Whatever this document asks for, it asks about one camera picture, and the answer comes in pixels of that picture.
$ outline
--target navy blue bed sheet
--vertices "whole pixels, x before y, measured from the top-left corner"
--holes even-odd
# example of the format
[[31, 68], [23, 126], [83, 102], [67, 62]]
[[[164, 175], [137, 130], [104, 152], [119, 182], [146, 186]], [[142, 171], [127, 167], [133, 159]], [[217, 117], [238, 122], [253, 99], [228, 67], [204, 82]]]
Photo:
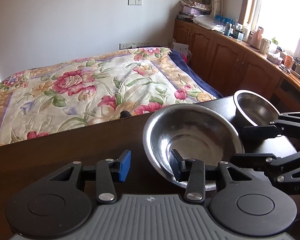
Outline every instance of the navy blue bed sheet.
[[215, 96], [216, 98], [222, 98], [223, 96], [215, 90], [213, 87], [204, 82], [193, 70], [186, 64], [183, 60], [183, 57], [180, 52], [172, 49], [172, 53], [169, 54], [170, 58], [173, 62], [181, 68], [184, 72], [186, 72], [192, 79], [204, 90]]

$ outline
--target white bottle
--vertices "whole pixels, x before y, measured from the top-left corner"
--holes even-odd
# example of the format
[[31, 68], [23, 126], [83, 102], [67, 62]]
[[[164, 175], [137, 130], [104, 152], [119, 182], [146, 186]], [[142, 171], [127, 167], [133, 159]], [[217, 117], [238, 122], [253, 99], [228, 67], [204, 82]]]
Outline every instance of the white bottle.
[[250, 35], [250, 30], [251, 30], [251, 26], [250, 26], [250, 23], [247, 23], [247, 25], [245, 27], [243, 27], [243, 41], [244, 42], [248, 42], [248, 38], [249, 38], [249, 35]]

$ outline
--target cabinet door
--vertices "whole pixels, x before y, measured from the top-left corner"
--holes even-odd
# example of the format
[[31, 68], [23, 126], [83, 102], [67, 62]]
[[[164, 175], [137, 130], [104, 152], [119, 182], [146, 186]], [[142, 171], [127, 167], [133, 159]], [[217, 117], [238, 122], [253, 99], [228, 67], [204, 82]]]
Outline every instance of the cabinet door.
[[236, 78], [236, 90], [246, 89], [270, 99], [280, 75], [269, 62], [249, 52], [243, 57]]
[[243, 55], [244, 50], [234, 46], [231, 41], [215, 37], [209, 57], [208, 84], [223, 96], [233, 95], [237, 66], [240, 64]]
[[214, 35], [209, 31], [193, 27], [190, 37], [189, 50], [192, 52], [190, 67], [201, 79], [207, 81]]
[[176, 20], [173, 31], [173, 38], [177, 43], [188, 44], [192, 26], [189, 23]]

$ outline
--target pink bottle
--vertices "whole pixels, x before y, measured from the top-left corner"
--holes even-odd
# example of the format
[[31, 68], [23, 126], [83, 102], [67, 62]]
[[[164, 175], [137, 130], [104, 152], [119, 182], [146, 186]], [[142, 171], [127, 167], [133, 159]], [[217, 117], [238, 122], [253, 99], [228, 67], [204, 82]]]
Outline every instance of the pink bottle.
[[250, 45], [256, 49], [260, 49], [262, 40], [263, 28], [258, 27], [258, 30], [253, 34]]

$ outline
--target stainless steel bowl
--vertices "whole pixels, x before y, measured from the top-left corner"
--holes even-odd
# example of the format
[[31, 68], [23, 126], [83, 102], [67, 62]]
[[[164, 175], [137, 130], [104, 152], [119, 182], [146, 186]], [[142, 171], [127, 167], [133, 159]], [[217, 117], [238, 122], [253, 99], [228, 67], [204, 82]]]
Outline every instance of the stainless steel bowl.
[[[152, 114], [143, 129], [143, 147], [154, 168], [168, 181], [180, 187], [169, 165], [169, 152], [176, 149], [186, 158], [217, 165], [231, 155], [243, 153], [243, 145], [232, 124], [206, 107], [190, 104], [167, 106]], [[214, 190], [214, 182], [206, 190]]]
[[279, 117], [279, 111], [267, 99], [248, 90], [234, 93], [234, 103], [237, 107], [235, 115], [241, 122], [241, 128], [269, 125], [269, 122]]

